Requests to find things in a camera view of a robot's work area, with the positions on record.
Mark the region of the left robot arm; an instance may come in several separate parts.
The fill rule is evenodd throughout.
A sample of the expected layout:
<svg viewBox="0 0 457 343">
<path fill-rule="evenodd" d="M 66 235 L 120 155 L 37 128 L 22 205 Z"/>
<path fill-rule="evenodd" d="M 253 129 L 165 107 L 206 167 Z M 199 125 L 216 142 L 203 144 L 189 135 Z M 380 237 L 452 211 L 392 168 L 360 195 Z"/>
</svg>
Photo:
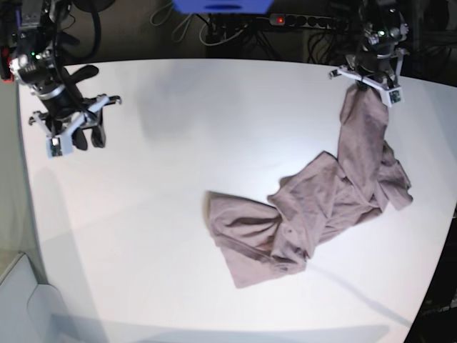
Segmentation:
<svg viewBox="0 0 457 343">
<path fill-rule="evenodd" d="M 401 46 L 409 27 L 396 1 L 362 1 L 358 10 L 361 35 L 346 63 L 329 72 L 333 79 L 345 76 L 372 88 L 390 91 L 399 86 L 404 56 Z"/>
</svg>

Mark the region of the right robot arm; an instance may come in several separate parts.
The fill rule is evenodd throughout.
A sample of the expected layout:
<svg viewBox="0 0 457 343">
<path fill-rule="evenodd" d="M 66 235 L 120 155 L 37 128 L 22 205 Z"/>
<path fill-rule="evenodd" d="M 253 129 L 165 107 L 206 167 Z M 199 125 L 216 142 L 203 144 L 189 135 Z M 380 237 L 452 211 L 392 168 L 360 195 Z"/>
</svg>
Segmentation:
<svg viewBox="0 0 457 343">
<path fill-rule="evenodd" d="M 45 134 L 49 157 L 86 151 L 90 144 L 103 149 L 104 107 L 121 103 L 120 96 L 87 98 L 79 91 L 79 82 L 97 76 L 98 67 L 85 64 L 74 73 L 66 69 L 67 61 L 86 61 L 65 48 L 79 44 L 62 26 L 72 5 L 72 1 L 23 1 L 18 39 L 8 63 L 13 79 L 27 86 L 46 109 L 34 111 L 28 123 Z"/>
</svg>

